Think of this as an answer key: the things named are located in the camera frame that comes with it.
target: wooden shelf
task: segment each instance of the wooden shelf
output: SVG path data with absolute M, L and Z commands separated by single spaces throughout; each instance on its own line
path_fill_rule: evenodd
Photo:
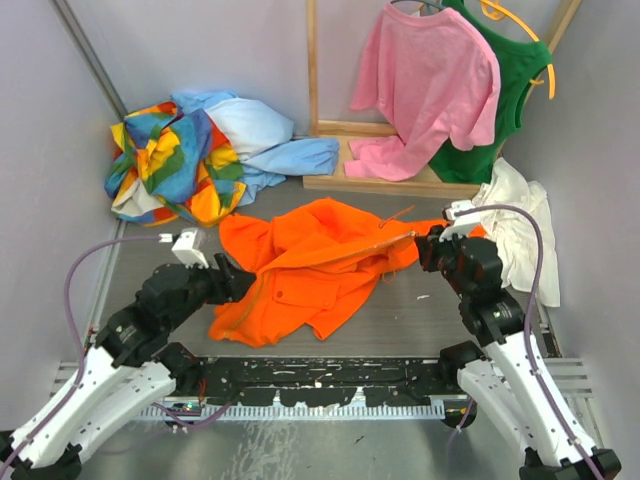
M 365 131 L 359 131 L 358 126 L 364 126 Z M 402 182 L 389 182 L 379 178 L 347 177 L 344 173 L 344 164 L 353 160 L 349 141 L 367 136 L 377 136 L 381 134 L 380 131 L 385 131 L 384 134 L 386 135 L 393 134 L 393 127 L 371 123 L 356 124 L 320 121 L 318 129 L 321 137 L 335 137 L 338 139 L 340 142 L 340 157 L 333 175 L 304 176 L 305 188 L 451 199 L 471 198 L 478 193 L 480 188 L 480 185 L 444 183 L 428 166 L 415 177 Z
M 544 35 L 544 40 L 552 53 L 581 2 L 582 0 L 560 0 L 551 25 Z M 388 182 L 377 178 L 349 178 L 344 174 L 345 162 L 353 160 L 349 149 L 349 140 L 394 135 L 396 131 L 389 124 L 319 120 L 317 3 L 317 0 L 307 0 L 310 132 L 312 136 L 336 137 L 340 142 L 340 159 L 333 175 L 303 177 L 305 188 L 452 199 L 471 198 L 478 193 L 479 185 L 444 183 L 428 166 L 415 177 L 402 182 Z

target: yellow hanger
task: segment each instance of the yellow hanger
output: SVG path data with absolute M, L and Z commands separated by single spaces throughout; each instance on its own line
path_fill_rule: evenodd
M 489 17 L 491 20 L 500 21 L 505 17 L 509 17 L 511 20 L 516 22 L 522 29 L 527 32 L 527 34 L 533 39 L 534 42 L 539 42 L 540 39 L 538 36 L 529 28 L 529 26 L 524 23 L 520 18 L 518 18 L 515 14 L 511 13 L 506 8 L 503 8 L 500 5 L 500 0 L 495 0 L 495 2 L 491 2 L 489 0 L 478 0 L 482 3 L 482 12 Z M 556 73 L 553 69 L 553 64 L 550 63 L 547 65 L 547 70 L 549 71 L 549 98 L 553 99 L 556 96 Z M 530 80 L 533 85 L 542 85 L 544 82 L 541 80 Z

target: clothing pile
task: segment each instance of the clothing pile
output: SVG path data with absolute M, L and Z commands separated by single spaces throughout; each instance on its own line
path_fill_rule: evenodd
M 222 247 L 256 282 L 238 303 L 215 309 L 215 340 L 277 343 L 302 325 L 324 340 L 367 301 L 380 277 L 418 260 L 415 235 L 443 220 L 381 222 L 330 198 L 271 223 L 239 214 L 220 224 Z M 477 228 L 473 236 L 483 236 Z
M 527 182 L 504 158 L 496 160 L 491 183 L 483 184 L 473 198 L 476 207 L 512 205 L 531 214 L 542 232 L 542 270 L 538 298 L 548 307 L 560 306 L 560 280 L 556 239 L 551 224 L 547 191 L 538 182 Z M 498 246 L 502 260 L 502 286 L 530 292 L 538 260 L 538 242 L 529 221 L 508 210 L 480 214 L 487 238 Z
M 397 136 L 354 140 L 351 177 L 400 181 L 427 163 L 445 182 L 480 184 L 522 126 L 530 80 L 551 63 L 542 42 L 486 27 L 463 0 L 413 17 L 385 5 L 371 32 L 351 108 L 378 108 Z
M 178 216 L 210 227 L 285 175 L 330 175 L 335 139 L 292 140 L 293 122 L 230 91 L 175 94 L 111 128 L 118 147 L 105 183 L 121 219 Z

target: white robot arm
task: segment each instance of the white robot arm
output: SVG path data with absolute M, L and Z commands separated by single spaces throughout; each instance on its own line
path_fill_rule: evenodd
M 218 269 L 199 250 L 204 233 L 185 229 L 174 238 L 180 264 L 158 267 L 136 300 L 115 313 L 99 332 L 74 375 L 22 427 L 0 432 L 0 460 L 10 461 L 14 480 L 71 480 L 100 446 L 145 407 L 198 381 L 200 365 L 169 335 L 205 303 L 240 300 L 255 275 L 216 254 Z M 61 400 L 73 394 L 66 401 Z M 51 420 L 33 435 L 39 422 Z
M 453 203 L 444 212 L 448 227 L 416 239 L 423 269 L 447 279 L 460 298 L 464 325 L 483 349 L 465 342 L 442 350 L 441 376 L 475 399 L 515 448 L 524 465 L 521 480 L 613 479 L 618 458 L 599 450 L 575 419 L 527 331 L 522 308 L 502 288 L 495 243 L 467 237 L 480 224 L 477 210 L 461 215 L 472 210 L 468 200 Z

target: orange fabric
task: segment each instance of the orange fabric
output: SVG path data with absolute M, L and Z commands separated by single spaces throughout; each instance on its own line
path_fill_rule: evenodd
M 271 223 L 231 215 L 220 224 L 223 248 L 257 280 L 238 303 L 215 309 L 215 340 L 261 347 L 302 325 L 324 340 L 367 300 L 380 276 L 418 259 L 416 235 L 443 220 L 381 219 L 330 198 Z M 484 230 L 474 230 L 484 235 Z

